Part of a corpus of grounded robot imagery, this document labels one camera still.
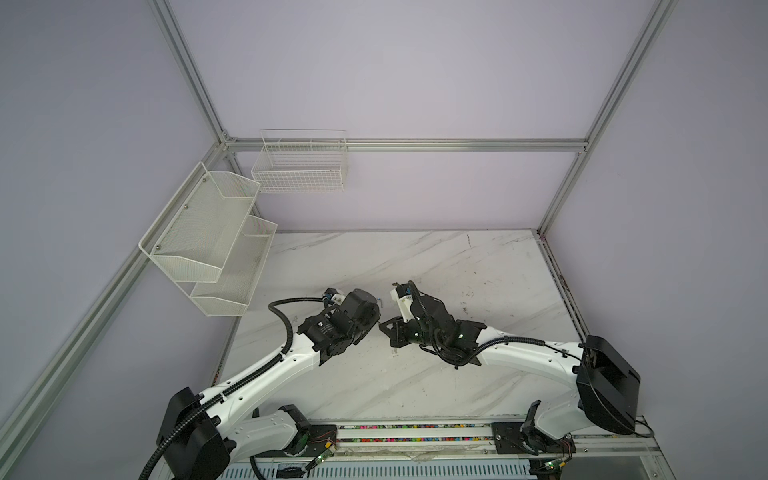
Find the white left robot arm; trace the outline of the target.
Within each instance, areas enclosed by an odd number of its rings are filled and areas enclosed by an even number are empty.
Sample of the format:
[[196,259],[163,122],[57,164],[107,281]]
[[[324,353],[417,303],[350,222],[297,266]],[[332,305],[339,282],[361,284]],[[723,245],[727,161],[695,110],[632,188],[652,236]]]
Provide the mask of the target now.
[[140,478],[165,462],[176,479],[216,479],[235,460],[295,444],[309,427],[298,408],[288,405],[258,418],[253,411],[284,385],[358,345],[381,317],[372,294],[329,288],[316,300],[320,312],[293,326],[281,308],[296,301],[268,305],[286,329],[285,342],[273,353],[200,393],[184,388],[171,397]]

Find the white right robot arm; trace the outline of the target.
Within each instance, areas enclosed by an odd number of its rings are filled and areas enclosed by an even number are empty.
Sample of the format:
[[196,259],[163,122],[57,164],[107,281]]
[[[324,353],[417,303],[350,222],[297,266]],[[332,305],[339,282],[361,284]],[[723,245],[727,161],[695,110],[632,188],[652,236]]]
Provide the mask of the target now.
[[560,396],[531,403],[519,428],[523,449],[533,455],[591,426],[618,435],[636,431],[641,378],[604,338],[545,341],[512,335],[481,322],[459,320],[444,302],[397,286],[391,298],[399,316],[381,323],[394,348],[416,345],[455,369],[499,366],[543,377],[566,387]]

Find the white ventilated cover strip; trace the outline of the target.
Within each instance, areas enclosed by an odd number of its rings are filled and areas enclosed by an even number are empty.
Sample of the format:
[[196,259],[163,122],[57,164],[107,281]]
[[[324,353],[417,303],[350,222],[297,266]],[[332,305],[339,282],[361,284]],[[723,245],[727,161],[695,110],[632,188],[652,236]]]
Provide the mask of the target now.
[[[307,462],[257,460],[264,479],[537,479],[527,460],[479,459],[414,461],[327,461],[301,478],[285,477],[285,470]],[[218,479],[259,479],[248,462],[227,467]]]

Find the white mesh two-tier shelf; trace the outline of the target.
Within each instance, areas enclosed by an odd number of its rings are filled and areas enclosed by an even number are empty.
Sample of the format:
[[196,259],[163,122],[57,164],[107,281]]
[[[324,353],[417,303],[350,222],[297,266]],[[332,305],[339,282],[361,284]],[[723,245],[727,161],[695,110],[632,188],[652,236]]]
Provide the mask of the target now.
[[277,225],[255,214],[258,182],[198,163],[138,243],[208,317],[248,310]]

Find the aluminium table edge rail right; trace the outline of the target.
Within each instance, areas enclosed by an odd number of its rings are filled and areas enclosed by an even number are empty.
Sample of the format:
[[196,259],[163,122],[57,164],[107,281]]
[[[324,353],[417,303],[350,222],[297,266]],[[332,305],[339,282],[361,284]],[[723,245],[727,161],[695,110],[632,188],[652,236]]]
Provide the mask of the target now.
[[539,247],[539,250],[544,258],[550,275],[556,285],[556,288],[562,298],[568,315],[574,325],[574,328],[581,340],[586,340],[589,335],[589,328],[581,314],[581,311],[576,304],[573,293],[565,279],[562,269],[558,265],[554,252],[551,249],[547,239],[538,231],[533,231],[534,238]]

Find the aluminium frame horizontal back bar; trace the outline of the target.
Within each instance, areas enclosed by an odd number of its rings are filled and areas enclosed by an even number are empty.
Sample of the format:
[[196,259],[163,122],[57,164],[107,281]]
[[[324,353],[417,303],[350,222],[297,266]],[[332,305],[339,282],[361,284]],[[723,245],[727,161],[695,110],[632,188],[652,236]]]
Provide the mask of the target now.
[[259,151],[268,147],[346,147],[349,152],[581,152],[586,139],[277,139],[237,138],[227,145],[233,151]]

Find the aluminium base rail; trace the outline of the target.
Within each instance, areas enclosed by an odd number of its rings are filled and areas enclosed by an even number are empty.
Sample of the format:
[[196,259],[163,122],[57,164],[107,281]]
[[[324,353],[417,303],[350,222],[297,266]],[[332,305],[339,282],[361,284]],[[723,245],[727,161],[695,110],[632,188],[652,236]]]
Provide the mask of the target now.
[[295,444],[235,460],[307,462],[285,470],[301,478],[327,461],[527,460],[537,479],[672,479],[674,473],[649,429],[627,437],[587,428],[545,452],[523,449],[519,422],[512,420],[414,420],[310,423]]

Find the aluminium frame left wall bar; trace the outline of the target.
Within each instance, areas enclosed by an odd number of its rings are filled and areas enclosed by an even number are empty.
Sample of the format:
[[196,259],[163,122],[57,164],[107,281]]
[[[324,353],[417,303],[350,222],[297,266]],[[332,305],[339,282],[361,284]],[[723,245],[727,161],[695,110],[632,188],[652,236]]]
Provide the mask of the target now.
[[141,464],[168,398],[209,383],[231,322],[204,316],[152,264],[141,238],[223,154],[216,145],[201,161],[177,153],[71,174],[48,208],[26,210],[24,223],[5,229],[3,377],[44,352],[83,294],[94,301],[3,425],[3,475]]

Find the aluminium frame post back left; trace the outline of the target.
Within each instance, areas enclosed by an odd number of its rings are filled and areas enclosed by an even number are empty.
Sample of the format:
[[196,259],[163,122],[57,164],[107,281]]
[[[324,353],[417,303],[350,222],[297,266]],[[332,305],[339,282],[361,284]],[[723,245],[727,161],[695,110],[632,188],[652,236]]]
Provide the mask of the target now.
[[166,0],[149,0],[148,5],[179,66],[182,77],[192,93],[206,127],[218,143],[226,143],[228,141],[227,132],[204,84],[188,43],[184,38],[171,3]]

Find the aluminium frame post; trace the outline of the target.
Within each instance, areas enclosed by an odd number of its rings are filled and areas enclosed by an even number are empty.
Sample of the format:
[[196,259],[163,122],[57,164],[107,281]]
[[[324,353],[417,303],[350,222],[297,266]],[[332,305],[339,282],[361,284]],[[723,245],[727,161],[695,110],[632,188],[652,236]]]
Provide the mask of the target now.
[[604,136],[611,120],[630,90],[643,62],[649,56],[655,41],[660,36],[676,5],[677,1],[672,0],[659,0],[654,2],[650,13],[643,22],[636,39],[629,49],[615,80],[587,132],[585,138],[586,146],[575,154],[572,163],[536,229],[539,237],[545,237],[554,225],[558,214],[575,187],[578,178],[586,168],[588,161],[595,153],[600,140]]
[[166,0],[149,0],[148,5],[179,66],[182,77],[192,93],[206,127],[218,143],[226,143],[228,141],[227,132],[204,84],[188,43],[184,38],[171,3]]

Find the aluminium frame post back right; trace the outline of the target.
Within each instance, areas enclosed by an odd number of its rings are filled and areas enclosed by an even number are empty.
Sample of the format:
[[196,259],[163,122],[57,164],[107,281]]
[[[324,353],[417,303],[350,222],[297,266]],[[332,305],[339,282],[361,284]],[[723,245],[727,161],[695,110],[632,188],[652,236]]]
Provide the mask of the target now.
[[672,0],[659,0],[654,2],[650,13],[643,22],[636,39],[629,49],[615,80],[587,132],[585,138],[586,146],[575,154],[572,163],[536,229],[539,237],[545,237],[554,225],[558,214],[575,187],[578,178],[586,168],[588,161],[595,153],[600,140],[604,136],[611,120],[630,90],[643,62],[649,56],[655,41],[660,36],[676,5],[677,1]]

